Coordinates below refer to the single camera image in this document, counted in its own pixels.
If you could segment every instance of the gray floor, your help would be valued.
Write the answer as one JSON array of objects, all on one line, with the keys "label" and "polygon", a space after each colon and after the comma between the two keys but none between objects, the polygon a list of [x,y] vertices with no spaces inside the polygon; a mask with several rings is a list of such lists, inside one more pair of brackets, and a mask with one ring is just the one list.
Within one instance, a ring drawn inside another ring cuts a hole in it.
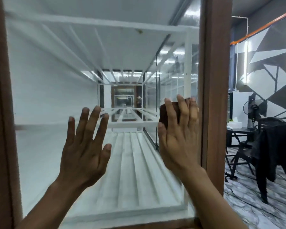
[{"label": "gray floor", "polygon": [[[228,152],[235,154],[236,148],[228,148]],[[227,164],[225,170],[230,173]],[[286,175],[282,167],[277,167],[275,183],[267,180],[268,205],[261,201],[255,176],[248,165],[238,165],[235,175],[236,181],[228,178],[228,183],[225,182],[224,197],[248,227],[286,229]]]}]

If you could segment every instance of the standing fan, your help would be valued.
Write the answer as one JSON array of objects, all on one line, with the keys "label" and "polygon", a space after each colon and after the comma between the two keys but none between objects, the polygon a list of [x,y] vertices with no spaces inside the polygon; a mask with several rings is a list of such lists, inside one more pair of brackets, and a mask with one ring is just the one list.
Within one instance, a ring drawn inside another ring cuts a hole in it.
[{"label": "standing fan", "polygon": [[261,118],[262,109],[260,108],[260,104],[263,102],[262,99],[252,99],[244,104],[243,111],[248,115],[248,119],[252,120],[252,127],[254,126],[255,121]]}]

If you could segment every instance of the orange pipe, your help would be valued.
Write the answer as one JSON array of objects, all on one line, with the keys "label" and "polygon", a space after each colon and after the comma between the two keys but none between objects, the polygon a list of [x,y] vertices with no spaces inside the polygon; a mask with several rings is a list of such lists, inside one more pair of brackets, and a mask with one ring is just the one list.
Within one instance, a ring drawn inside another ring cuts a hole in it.
[{"label": "orange pipe", "polygon": [[259,33],[260,31],[262,31],[262,30],[266,29],[267,27],[271,26],[273,23],[276,23],[276,22],[282,20],[283,18],[286,18],[286,13],[283,14],[282,16],[280,16],[280,17],[274,19],[273,21],[267,23],[266,25],[262,26],[261,28],[259,28],[259,29],[255,30],[255,31],[253,31],[252,33],[246,35],[245,37],[241,38],[240,40],[231,42],[230,45],[235,45],[235,44],[237,44],[237,43],[240,43],[240,42],[244,41],[245,39],[247,39],[247,38],[253,36],[253,35],[256,34],[256,33]]}]

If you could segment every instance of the wall mural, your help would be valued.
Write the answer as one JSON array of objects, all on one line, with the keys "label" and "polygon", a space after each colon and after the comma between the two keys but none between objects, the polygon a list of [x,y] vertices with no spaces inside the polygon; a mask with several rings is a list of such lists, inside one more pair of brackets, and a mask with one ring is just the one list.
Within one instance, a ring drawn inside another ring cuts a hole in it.
[{"label": "wall mural", "polygon": [[234,72],[239,92],[264,100],[265,117],[286,121],[286,18],[236,45]]}]

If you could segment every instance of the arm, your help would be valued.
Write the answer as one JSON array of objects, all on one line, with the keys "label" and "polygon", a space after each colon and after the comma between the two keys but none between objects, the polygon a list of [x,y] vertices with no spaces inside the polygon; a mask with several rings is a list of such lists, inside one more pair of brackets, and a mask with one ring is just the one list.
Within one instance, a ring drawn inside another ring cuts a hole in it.
[{"label": "arm", "polygon": [[84,108],[76,134],[74,118],[69,118],[59,175],[16,229],[58,228],[81,193],[103,176],[111,145],[107,144],[102,149],[108,114],[102,118],[95,140],[92,139],[100,111],[99,106],[95,107],[88,120],[89,109]]},{"label": "arm", "polygon": [[160,154],[164,164],[180,178],[196,208],[204,229],[248,228],[214,187],[197,161],[198,113],[196,101],[178,95],[180,121],[165,99],[168,127],[158,125]]}]

